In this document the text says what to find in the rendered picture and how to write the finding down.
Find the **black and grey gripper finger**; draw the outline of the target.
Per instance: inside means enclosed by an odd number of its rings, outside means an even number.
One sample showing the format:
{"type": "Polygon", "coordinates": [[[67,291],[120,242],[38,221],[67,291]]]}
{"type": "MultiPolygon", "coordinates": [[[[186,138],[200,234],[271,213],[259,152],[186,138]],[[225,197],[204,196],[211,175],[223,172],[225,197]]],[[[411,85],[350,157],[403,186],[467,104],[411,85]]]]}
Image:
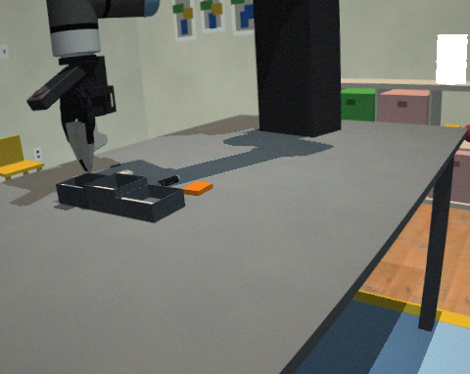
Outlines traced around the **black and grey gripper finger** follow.
{"type": "Polygon", "coordinates": [[[91,107],[85,106],[83,101],[82,103],[84,112],[81,117],[82,123],[78,127],[78,134],[81,139],[82,162],[87,171],[90,172],[93,165],[94,152],[106,145],[108,138],[105,133],[98,131],[95,116],[91,111],[91,107]]]}
{"type": "Polygon", "coordinates": [[[62,121],[62,126],[63,130],[65,131],[66,137],[68,139],[68,142],[70,143],[70,146],[80,163],[81,167],[83,168],[84,171],[87,171],[86,167],[84,166],[82,159],[82,151],[81,151],[81,139],[78,135],[78,126],[81,124],[81,121],[69,121],[68,118],[64,117],[64,115],[61,112],[61,121],[62,121]]]}

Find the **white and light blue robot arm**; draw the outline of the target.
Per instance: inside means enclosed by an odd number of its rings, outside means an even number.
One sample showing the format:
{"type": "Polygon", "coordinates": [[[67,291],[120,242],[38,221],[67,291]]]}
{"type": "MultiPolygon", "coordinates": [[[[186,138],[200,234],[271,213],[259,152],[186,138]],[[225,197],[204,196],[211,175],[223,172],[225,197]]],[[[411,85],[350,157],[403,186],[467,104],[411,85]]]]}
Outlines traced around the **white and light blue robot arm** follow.
{"type": "MultiPolygon", "coordinates": [[[[61,58],[101,51],[98,19],[151,17],[160,6],[160,0],[46,0],[46,3],[53,56],[61,58]]],[[[65,67],[26,101],[33,111],[47,110],[84,76],[81,65],[65,67]]]]}

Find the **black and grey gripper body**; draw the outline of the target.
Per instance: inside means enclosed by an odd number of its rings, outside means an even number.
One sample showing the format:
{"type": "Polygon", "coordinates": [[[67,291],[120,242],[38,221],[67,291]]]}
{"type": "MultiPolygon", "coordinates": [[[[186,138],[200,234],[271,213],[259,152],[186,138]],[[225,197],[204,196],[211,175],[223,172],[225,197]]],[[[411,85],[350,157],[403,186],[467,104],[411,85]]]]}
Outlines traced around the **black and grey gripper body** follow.
{"type": "Polygon", "coordinates": [[[76,119],[81,121],[84,112],[82,101],[85,106],[91,107],[91,111],[93,106],[95,117],[117,111],[114,86],[109,86],[107,81],[105,56],[86,55],[60,58],[59,65],[81,65],[86,72],[86,76],[60,98],[61,112],[69,121],[76,119]],[[113,96],[113,107],[110,93],[113,96]]]}

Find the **dark grey bins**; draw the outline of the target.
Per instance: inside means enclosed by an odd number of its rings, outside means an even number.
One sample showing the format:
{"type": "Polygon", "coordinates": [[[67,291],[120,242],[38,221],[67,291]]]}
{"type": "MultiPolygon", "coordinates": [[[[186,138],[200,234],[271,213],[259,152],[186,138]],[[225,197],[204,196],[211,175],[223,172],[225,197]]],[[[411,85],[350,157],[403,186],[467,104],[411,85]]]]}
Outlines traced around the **dark grey bins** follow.
{"type": "Polygon", "coordinates": [[[88,172],[56,188],[59,204],[153,223],[185,207],[183,189],[148,184],[147,176],[88,172]]]}

